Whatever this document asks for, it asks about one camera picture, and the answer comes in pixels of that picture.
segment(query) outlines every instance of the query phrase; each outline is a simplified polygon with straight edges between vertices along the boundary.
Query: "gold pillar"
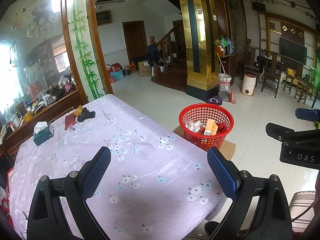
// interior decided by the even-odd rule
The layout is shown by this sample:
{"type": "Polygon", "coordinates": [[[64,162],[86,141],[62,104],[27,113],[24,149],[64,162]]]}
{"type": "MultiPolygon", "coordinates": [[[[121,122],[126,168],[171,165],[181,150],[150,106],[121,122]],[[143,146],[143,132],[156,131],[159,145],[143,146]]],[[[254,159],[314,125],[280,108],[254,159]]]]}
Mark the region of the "gold pillar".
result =
{"type": "Polygon", "coordinates": [[[218,27],[214,0],[180,0],[187,52],[187,94],[206,100],[217,93],[218,27]]]}

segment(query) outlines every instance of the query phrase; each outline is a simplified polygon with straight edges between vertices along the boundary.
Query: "white plastic barrel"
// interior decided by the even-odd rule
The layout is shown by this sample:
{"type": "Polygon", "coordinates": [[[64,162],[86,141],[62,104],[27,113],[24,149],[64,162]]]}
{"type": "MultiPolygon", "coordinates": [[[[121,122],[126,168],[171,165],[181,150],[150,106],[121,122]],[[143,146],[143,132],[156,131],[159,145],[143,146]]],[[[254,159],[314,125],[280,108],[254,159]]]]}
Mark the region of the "white plastic barrel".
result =
{"type": "Polygon", "coordinates": [[[243,77],[241,92],[246,96],[252,96],[255,85],[256,77],[250,74],[245,74],[243,77]]]}
{"type": "Polygon", "coordinates": [[[231,76],[226,74],[220,74],[220,90],[221,91],[229,91],[228,84],[230,86],[231,83],[231,76]]]}

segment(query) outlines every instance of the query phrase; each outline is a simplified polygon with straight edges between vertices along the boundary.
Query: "white tile floor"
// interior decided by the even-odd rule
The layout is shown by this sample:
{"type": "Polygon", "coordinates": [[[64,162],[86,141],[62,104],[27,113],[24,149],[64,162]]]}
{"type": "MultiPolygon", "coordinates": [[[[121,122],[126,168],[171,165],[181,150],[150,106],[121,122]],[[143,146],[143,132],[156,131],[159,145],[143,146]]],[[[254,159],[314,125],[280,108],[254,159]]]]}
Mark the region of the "white tile floor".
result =
{"type": "MultiPolygon", "coordinates": [[[[139,73],[124,77],[113,83],[112,87],[115,96],[169,130],[179,125],[178,116],[183,108],[202,102],[181,91],[154,84],[150,77],[140,77],[139,73]]],[[[236,144],[232,161],[238,169],[248,170],[253,176],[265,178],[277,174],[289,202],[295,192],[315,190],[318,171],[281,163],[279,161],[281,143],[268,137],[265,131],[268,122],[295,131],[314,129],[313,123],[295,117],[296,108],[311,108],[312,101],[307,100],[305,105],[302,102],[298,104],[297,100],[293,99],[295,88],[289,95],[288,90],[283,92],[283,85],[280,85],[277,97],[274,98],[274,94],[269,90],[261,93],[261,83],[258,84],[252,97],[245,96],[240,92],[239,77],[235,79],[231,90],[235,93],[236,103],[223,102],[222,106],[232,114],[235,121],[234,128],[226,139],[236,144]]],[[[320,108],[319,101],[315,108],[320,108]]],[[[243,228],[249,226],[257,201],[257,197],[252,200],[243,228]]],[[[215,221],[221,221],[230,204],[229,199],[215,221]]],[[[204,232],[204,224],[205,221],[202,221],[189,236],[207,239],[209,236],[204,232]]]]}

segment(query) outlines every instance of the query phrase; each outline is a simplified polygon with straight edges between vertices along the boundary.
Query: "television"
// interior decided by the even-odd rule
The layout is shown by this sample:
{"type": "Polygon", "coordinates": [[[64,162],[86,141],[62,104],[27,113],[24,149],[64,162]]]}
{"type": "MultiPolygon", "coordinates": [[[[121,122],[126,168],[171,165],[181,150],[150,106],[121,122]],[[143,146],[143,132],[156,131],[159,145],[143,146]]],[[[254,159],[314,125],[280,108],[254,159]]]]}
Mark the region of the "television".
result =
{"type": "Polygon", "coordinates": [[[307,63],[307,48],[285,38],[280,38],[280,54],[303,65],[307,63]]]}

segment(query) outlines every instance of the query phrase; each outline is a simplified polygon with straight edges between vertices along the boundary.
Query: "purple bedsheet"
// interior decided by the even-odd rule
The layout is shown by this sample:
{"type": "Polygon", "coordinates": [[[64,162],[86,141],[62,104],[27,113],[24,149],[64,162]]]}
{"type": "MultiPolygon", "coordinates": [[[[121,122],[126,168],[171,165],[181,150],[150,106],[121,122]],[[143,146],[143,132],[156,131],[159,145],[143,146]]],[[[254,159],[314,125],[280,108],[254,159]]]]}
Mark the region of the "purple bedsheet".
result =
{"type": "MultiPolygon", "coordinates": [[[[166,130],[113,95],[86,105],[94,119],[64,131],[65,117],[52,123],[54,136],[37,147],[32,138],[19,149],[11,181],[10,214],[26,238],[28,215],[39,178],[80,170],[102,146],[111,163],[94,196],[92,213],[112,240],[181,240],[208,214],[217,215],[226,197],[205,151],[166,130]]],[[[72,232],[81,236],[65,198],[72,232]]]]}

